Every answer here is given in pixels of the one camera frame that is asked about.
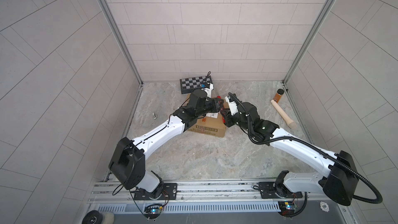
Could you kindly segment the brown cardboard express box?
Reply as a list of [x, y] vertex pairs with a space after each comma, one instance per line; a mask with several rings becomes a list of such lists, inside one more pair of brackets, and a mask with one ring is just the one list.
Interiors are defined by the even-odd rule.
[[227, 127], [223, 123], [223, 117], [220, 112], [208, 113], [206, 116], [203, 116], [202, 112], [197, 113], [197, 109], [195, 108], [190, 107], [188, 111], [191, 116], [197, 117], [197, 121], [193, 123], [190, 120], [188, 124], [185, 124], [185, 132], [191, 131], [219, 138], [225, 136]]

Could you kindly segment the wooden rolling pin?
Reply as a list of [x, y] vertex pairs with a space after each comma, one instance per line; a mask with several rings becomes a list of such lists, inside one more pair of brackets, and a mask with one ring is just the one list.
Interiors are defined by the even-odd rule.
[[297, 123], [287, 115], [287, 113], [279, 106], [279, 104], [275, 100], [271, 100], [271, 104], [276, 109], [276, 111], [281, 115], [282, 119], [285, 121], [287, 126], [292, 130], [296, 130]]

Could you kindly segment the left green circuit board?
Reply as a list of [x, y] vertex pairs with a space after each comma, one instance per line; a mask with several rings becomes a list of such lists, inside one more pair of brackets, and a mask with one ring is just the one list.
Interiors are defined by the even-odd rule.
[[151, 204], [145, 207], [145, 213], [151, 215], [160, 215], [164, 209], [162, 204]]

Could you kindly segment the green circuit board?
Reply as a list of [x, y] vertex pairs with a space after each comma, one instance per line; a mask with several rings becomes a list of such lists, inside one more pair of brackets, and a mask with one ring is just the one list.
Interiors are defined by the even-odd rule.
[[145, 213], [151, 215], [160, 215], [164, 209], [162, 204], [151, 204], [145, 207]]
[[293, 202], [289, 201], [279, 201], [278, 206], [280, 209], [279, 214], [282, 216], [290, 216], [295, 213], [296, 206]]

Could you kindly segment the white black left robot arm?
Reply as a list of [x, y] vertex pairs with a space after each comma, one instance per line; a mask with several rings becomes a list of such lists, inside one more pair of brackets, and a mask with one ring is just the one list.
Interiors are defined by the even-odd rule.
[[223, 103], [223, 99], [210, 98], [204, 90], [195, 89], [186, 104], [170, 114], [167, 121], [132, 140], [121, 139], [108, 168], [126, 190], [138, 188], [148, 192], [151, 198], [158, 198], [164, 182], [157, 174], [146, 170], [146, 159], [167, 141], [195, 125], [199, 118], [220, 112]]

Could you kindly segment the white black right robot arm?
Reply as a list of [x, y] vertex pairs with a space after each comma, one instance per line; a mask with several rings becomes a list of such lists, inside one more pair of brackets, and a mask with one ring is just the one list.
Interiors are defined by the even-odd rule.
[[236, 125], [245, 131], [256, 145], [269, 145], [280, 149], [312, 167], [314, 173], [282, 171], [271, 190], [279, 197], [287, 198], [294, 193], [325, 194], [334, 202], [349, 206], [358, 184], [358, 178], [336, 165], [342, 162], [352, 168], [352, 158], [346, 152], [335, 154], [321, 149], [290, 134], [279, 125], [261, 119], [254, 105], [225, 98], [227, 108], [221, 110], [227, 127]]

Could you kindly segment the brown spice jar black lid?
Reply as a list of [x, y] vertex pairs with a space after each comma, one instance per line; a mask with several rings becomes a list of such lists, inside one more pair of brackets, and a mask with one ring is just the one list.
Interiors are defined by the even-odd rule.
[[284, 95], [284, 93], [285, 93], [284, 89], [278, 89], [276, 94], [275, 94], [275, 96], [274, 96], [274, 98], [273, 98], [273, 100], [276, 103], [279, 103], [279, 101], [281, 100], [281, 98]]

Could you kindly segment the white round sticker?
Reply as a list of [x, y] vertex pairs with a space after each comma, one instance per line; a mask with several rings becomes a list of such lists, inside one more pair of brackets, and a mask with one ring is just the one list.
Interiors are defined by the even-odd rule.
[[330, 211], [329, 205], [326, 202], [320, 202], [320, 209], [326, 213]]

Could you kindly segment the black white chessboard case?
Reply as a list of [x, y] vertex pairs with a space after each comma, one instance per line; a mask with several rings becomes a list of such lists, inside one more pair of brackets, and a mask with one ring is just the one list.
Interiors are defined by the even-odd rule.
[[210, 75], [180, 79], [181, 94], [188, 94], [195, 89], [200, 89], [200, 84], [205, 82], [212, 83]]

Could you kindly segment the right green circuit board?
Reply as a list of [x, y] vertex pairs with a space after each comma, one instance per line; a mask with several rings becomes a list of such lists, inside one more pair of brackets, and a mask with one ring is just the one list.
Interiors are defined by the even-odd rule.
[[289, 201], [279, 201], [278, 206], [280, 209], [279, 214], [282, 216], [290, 216], [295, 213], [296, 206], [293, 202]]

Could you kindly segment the aluminium mounting rail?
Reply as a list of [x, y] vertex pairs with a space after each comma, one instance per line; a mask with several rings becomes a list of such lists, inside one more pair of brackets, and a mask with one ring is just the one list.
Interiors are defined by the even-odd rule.
[[89, 203], [169, 203], [304, 201], [305, 190], [281, 198], [274, 189], [274, 178], [172, 180], [165, 181], [159, 196], [142, 189], [126, 190], [117, 180], [95, 183]]

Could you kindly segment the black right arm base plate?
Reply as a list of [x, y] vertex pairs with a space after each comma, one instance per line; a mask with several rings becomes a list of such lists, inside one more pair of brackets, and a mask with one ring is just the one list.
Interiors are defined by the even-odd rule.
[[260, 192], [262, 199], [303, 198], [301, 192], [291, 192], [283, 184], [275, 182], [259, 182], [253, 186], [253, 189]]

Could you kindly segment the black wheel roller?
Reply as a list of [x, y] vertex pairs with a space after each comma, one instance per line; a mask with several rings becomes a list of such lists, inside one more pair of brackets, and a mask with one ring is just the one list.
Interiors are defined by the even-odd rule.
[[81, 224], [102, 224], [104, 215], [97, 210], [88, 212], [81, 221]]

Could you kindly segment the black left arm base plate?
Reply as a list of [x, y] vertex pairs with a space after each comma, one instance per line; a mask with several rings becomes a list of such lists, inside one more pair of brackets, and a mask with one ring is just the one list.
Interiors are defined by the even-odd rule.
[[134, 200], [175, 200], [177, 194], [177, 183], [161, 183], [153, 192], [138, 188], [134, 193]]

